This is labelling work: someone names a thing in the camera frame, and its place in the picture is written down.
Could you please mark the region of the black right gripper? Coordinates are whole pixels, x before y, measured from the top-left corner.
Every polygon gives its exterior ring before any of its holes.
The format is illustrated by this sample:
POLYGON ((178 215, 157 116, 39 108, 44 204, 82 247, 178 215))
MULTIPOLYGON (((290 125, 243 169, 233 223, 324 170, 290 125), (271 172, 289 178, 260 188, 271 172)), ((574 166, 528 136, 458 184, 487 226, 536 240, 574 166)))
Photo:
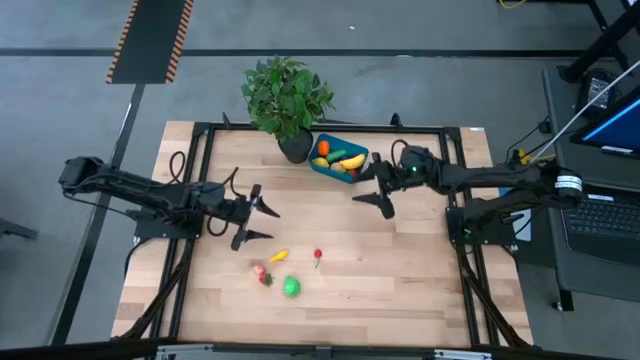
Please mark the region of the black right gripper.
POLYGON ((406 190, 409 187, 408 178, 403 177, 403 173, 398 173, 397 168, 390 162, 383 161, 378 152, 373 152, 371 165, 353 175, 352 181, 363 182, 373 180, 374 178, 378 184, 378 192, 354 196, 352 200, 376 204, 381 210, 383 217, 385 219, 391 219, 395 216, 395 210, 389 194, 395 191, 406 190))

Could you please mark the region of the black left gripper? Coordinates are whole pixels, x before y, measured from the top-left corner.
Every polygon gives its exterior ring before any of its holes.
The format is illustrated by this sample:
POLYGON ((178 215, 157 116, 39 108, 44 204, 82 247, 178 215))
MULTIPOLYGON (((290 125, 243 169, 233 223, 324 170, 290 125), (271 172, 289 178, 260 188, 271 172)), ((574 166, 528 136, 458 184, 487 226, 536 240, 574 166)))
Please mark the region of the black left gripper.
POLYGON ((261 186, 255 184, 252 187, 249 198, 239 197, 231 204, 231 209, 227 216, 227 222, 235 224, 238 229, 231 241, 231 249, 238 250, 240 246, 250 240, 256 239, 272 239, 273 236, 249 230, 247 228, 249 218, 254 209, 268 216, 279 218, 280 215, 271 209, 260 196, 261 186))

